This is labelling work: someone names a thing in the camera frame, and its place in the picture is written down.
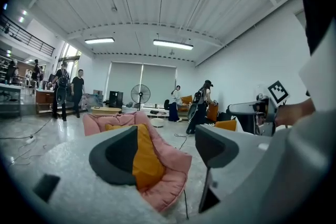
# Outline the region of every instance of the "floor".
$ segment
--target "floor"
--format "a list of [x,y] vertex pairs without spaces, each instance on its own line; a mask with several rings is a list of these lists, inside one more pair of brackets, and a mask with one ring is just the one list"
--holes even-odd
[[[164,127],[158,128],[160,135],[172,146],[180,148],[185,141],[184,137],[176,137],[174,134],[186,135],[188,122],[169,122],[164,120]],[[17,180],[24,180],[25,175],[29,173],[34,161],[43,156],[47,151],[60,143],[84,136],[82,119],[74,115],[67,117],[67,122],[61,119],[54,120],[49,116],[28,115],[22,119],[0,120],[2,129],[1,138],[6,137],[24,137],[34,134],[43,127],[37,134],[36,140],[27,144],[25,139],[0,140],[0,150],[3,153],[4,164],[9,172]],[[189,135],[182,151],[193,156],[192,166],[188,174],[186,184],[186,200],[188,215],[192,217],[198,212],[201,195],[206,175],[206,167],[200,158],[195,147],[195,137]],[[185,197],[182,194],[170,209],[163,213],[170,223],[179,223],[186,219]]]

